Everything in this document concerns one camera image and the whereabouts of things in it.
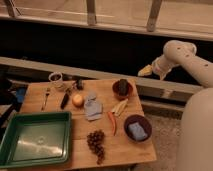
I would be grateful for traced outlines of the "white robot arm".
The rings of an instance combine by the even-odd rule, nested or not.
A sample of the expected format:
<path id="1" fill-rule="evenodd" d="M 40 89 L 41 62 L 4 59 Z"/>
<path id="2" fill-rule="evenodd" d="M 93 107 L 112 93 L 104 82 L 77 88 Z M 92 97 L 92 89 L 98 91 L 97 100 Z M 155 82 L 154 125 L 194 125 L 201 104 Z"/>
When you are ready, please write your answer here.
<path id="1" fill-rule="evenodd" d="M 193 43 L 168 41 L 163 54 L 138 72 L 139 76 L 154 73 L 163 80 L 174 67 L 181 66 L 204 87 L 185 106 L 176 171 L 213 171 L 213 63 L 196 52 Z"/>

